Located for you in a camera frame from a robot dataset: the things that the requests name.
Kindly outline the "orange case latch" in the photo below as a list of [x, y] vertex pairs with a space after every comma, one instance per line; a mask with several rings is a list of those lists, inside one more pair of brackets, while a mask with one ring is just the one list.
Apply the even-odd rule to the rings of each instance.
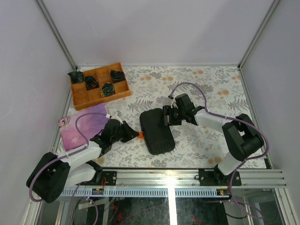
[[143, 132], [139, 132], [138, 138], [139, 138], [139, 139], [144, 139], [144, 134], [143, 134]]

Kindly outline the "black plastic tool case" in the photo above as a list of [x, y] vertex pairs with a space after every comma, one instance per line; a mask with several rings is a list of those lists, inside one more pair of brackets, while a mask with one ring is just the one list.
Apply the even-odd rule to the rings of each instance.
[[164, 124], [164, 113], [160, 108], [151, 109], [140, 114], [140, 125], [148, 151], [160, 155], [175, 149], [171, 130]]

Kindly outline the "purple cloth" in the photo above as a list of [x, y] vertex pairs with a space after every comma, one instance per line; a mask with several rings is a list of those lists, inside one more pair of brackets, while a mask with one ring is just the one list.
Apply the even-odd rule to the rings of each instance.
[[86, 140], [99, 134], [108, 122], [106, 114], [106, 105], [101, 103], [59, 119], [58, 125], [64, 150], [78, 148], [86, 144]]

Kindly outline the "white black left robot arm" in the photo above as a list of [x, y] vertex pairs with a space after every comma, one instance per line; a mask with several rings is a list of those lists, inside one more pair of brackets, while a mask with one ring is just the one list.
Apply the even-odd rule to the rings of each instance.
[[94, 160], [108, 153], [114, 143], [126, 143], [138, 136], [139, 132], [125, 121], [109, 119], [104, 129], [83, 146], [66, 155], [44, 154], [26, 181], [30, 199], [52, 203], [70, 186], [103, 184], [103, 169]]

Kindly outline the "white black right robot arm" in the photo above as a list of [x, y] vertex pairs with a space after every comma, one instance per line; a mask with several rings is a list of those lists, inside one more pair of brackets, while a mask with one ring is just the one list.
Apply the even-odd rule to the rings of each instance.
[[217, 184], [226, 184], [231, 178], [230, 174], [264, 145], [262, 135], [248, 115], [242, 113], [229, 118], [212, 113], [204, 106], [196, 107], [187, 94], [181, 94], [174, 100], [171, 105], [163, 106], [166, 126], [178, 126], [185, 121], [206, 126], [224, 135], [229, 152], [214, 169], [213, 177]]

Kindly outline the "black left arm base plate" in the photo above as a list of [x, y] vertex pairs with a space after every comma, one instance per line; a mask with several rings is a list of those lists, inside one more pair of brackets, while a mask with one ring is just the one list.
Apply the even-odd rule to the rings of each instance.
[[115, 186], [117, 181], [116, 171], [103, 171], [95, 175], [94, 185]]

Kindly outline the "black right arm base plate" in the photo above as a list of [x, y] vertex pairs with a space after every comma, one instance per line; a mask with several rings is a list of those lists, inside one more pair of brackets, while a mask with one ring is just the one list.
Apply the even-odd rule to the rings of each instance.
[[220, 187], [231, 186], [239, 187], [242, 185], [240, 173], [230, 173], [229, 175], [223, 175], [219, 170], [215, 169], [198, 169], [199, 182], [204, 187]]

